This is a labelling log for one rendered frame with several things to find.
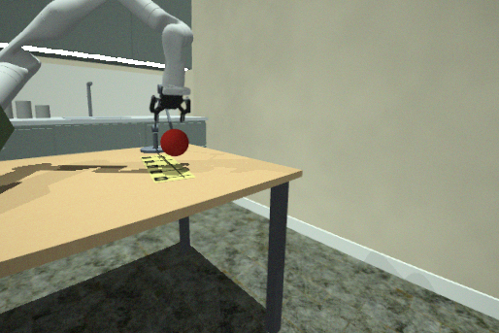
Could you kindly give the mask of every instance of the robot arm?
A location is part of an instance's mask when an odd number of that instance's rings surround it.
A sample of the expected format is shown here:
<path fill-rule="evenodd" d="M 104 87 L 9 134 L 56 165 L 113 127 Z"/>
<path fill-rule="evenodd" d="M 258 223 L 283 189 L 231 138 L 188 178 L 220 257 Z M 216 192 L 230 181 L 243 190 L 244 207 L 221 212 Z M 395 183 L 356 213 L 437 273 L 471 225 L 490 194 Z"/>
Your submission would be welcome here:
<path fill-rule="evenodd" d="M 22 90 L 28 80 L 37 73 L 41 63 L 22 46 L 41 40 L 57 39 L 73 30 L 90 12 L 107 0 L 54 0 L 49 3 L 9 45 L 0 51 L 0 106 L 5 110 Z M 158 114 L 166 109 L 180 109 L 181 121 L 190 112 L 190 94 L 184 87 L 185 61 L 183 50 L 193 41 L 190 28 L 181 20 L 169 15 L 151 0 L 117 0 L 145 24 L 162 33 L 165 54 L 165 70 L 162 86 L 158 86 L 160 103 L 154 108 L 152 96 L 150 110 L 157 122 Z M 185 101 L 187 109 L 182 108 Z"/>

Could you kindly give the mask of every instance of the marble floor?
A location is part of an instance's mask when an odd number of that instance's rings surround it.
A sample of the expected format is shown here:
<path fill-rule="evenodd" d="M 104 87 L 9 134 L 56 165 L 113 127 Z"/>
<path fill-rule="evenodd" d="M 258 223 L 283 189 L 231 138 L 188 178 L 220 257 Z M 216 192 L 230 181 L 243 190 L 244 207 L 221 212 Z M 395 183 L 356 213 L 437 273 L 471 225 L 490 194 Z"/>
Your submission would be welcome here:
<path fill-rule="evenodd" d="M 268 219 L 229 203 L 0 279 L 0 333 L 260 332 Z M 499 320 L 287 229 L 281 332 L 499 332 Z"/>

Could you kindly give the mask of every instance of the dark gray table leg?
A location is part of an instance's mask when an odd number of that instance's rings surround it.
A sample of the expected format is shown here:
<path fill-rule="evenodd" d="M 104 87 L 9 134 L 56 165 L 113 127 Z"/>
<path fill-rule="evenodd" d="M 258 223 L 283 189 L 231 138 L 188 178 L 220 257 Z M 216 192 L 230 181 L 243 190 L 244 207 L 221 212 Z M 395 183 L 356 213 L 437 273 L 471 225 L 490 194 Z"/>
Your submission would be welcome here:
<path fill-rule="evenodd" d="M 281 330 L 283 313 L 285 230 L 289 183 L 270 190 L 269 262 L 265 327 L 269 333 Z"/>
<path fill-rule="evenodd" d="M 181 232 L 181 250 L 187 252 L 190 249 L 190 234 L 189 234 L 189 217 L 181 218 L 179 220 L 179 227 Z"/>

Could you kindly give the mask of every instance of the red sphere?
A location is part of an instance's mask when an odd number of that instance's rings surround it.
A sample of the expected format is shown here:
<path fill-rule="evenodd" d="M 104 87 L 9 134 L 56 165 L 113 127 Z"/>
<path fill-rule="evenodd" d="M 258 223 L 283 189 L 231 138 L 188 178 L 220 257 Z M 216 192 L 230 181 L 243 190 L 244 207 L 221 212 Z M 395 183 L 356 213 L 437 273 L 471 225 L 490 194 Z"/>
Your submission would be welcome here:
<path fill-rule="evenodd" d="M 170 129 L 161 137 L 161 148 L 170 156 L 180 156 L 187 151 L 189 139 L 179 129 Z"/>

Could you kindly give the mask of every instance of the table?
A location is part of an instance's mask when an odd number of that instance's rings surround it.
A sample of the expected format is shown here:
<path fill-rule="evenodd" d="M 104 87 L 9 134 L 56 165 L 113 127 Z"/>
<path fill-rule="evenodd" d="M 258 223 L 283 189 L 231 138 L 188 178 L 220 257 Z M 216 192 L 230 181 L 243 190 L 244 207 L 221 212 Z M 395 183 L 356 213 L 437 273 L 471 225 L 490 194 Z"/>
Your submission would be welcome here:
<path fill-rule="evenodd" d="M 278 332 L 289 182 L 303 172 L 190 145 L 175 159 L 194 178 L 155 183 L 145 155 L 134 148 L 1 161 L 0 278 L 175 220 L 188 250 L 189 216 L 271 188 L 265 323 Z"/>

